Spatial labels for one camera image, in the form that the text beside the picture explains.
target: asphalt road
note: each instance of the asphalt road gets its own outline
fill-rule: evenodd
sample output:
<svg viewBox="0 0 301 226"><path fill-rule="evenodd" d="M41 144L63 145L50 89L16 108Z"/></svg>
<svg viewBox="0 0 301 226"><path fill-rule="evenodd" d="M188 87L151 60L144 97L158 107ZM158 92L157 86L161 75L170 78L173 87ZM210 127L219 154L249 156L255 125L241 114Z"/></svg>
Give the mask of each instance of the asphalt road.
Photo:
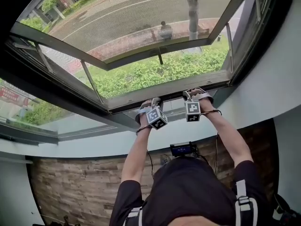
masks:
<svg viewBox="0 0 301 226"><path fill-rule="evenodd" d="M199 0L199 18L217 18L230 0ZM113 6L101 3L52 34L83 51L145 28L188 20L186 0L126 0Z"/></svg>

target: bracelet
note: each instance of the bracelet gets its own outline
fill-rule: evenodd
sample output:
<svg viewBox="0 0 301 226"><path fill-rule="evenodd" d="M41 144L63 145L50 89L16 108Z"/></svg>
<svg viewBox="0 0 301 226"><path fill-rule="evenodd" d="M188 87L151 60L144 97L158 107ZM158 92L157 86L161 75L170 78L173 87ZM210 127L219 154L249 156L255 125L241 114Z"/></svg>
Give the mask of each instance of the bracelet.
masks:
<svg viewBox="0 0 301 226"><path fill-rule="evenodd" d="M207 112L204 112L204 113L201 113L201 115L207 115L209 113L212 113L212 112L219 112L221 115L222 115L222 112L220 110L211 110L211 111L207 111Z"/></svg>
<svg viewBox="0 0 301 226"><path fill-rule="evenodd" d="M142 131L142 130L145 129L145 128L150 128L150 129L151 129L152 127L151 127L151 125L147 125L147 126L143 126L143 127L139 128L139 129L136 131L136 136L138 135L138 132L139 132L139 131Z"/></svg>

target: sidewalk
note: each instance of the sidewalk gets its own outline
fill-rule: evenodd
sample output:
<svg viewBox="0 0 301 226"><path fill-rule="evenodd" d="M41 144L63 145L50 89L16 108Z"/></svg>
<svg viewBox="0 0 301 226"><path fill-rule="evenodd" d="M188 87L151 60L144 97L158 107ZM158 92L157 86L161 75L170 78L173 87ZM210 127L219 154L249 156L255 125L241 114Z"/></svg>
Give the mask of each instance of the sidewalk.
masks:
<svg viewBox="0 0 301 226"><path fill-rule="evenodd" d="M88 4L87 6L82 7L81 9L75 11L74 13L72 13L70 16L67 16L64 20L62 20L58 26L54 26L54 28L49 32L49 35L54 34L55 32L57 32L58 30L60 30L66 23L70 22L72 19L76 18L78 15L80 15L82 12L93 8L105 1L108 0L96 0L95 2L92 2L90 4Z"/></svg>
<svg viewBox="0 0 301 226"><path fill-rule="evenodd" d="M198 25L201 30L199 30L198 38L207 38L211 33L218 18L214 19L200 19ZM239 19L231 19L229 24L232 31L235 31L238 26ZM183 38L183 40L189 40L189 21L177 22L170 24L173 29L172 39ZM160 26L152 27L149 29L141 30L116 40L110 41L106 44L103 44L99 47L96 47L89 52L88 54L105 61L109 58L112 58L117 55L124 54L126 52L132 51L137 48L142 48L151 44L156 44L162 42L162 38L158 34ZM82 65L79 60L73 60L71 63L64 65L64 69L70 74L75 74L79 70L82 70Z"/></svg>

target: wooden floor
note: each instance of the wooden floor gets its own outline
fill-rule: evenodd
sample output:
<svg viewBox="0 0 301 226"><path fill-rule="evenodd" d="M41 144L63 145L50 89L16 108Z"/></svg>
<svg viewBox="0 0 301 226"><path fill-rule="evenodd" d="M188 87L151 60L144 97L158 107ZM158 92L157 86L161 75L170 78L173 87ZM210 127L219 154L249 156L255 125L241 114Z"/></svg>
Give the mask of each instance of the wooden floor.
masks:
<svg viewBox="0 0 301 226"><path fill-rule="evenodd" d="M273 120L239 130L250 146L266 194L274 192L275 174L278 177L277 139ZM214 166L215 137L199 142L200 153ZM154 172L159 168L159 157L169 149L151 153ZM120 184L121 170L125 157L97 158L94 160L61 160L32 158L30 166L33 193L43 215L63 219L68 215L70 223L82 226L107 226ZM145 199L152 186L151 162L147 157L142 178L142 194ZM219 141L217 177L231 186L234 164ZM50 224L51 219L44 218Z"/></svg>

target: person's left hand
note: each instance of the person's left hand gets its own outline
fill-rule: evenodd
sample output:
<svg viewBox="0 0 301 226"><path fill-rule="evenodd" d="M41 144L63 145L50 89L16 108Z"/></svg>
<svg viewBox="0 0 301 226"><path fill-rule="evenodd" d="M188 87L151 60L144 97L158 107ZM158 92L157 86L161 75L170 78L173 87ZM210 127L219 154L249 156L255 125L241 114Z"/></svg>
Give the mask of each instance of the person's left hand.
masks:
<svg viewBox="0 0 301 226"><path fill-rule="evenodd" d="M149 102L151 102L151 100L147 100L147 101L143 102L142 105L145 103L149 103ZM147 126L149 123L147 121L146 113L142 113L139 116L140 116L140 124L141 124L140 128L143 126Z"/></svg>

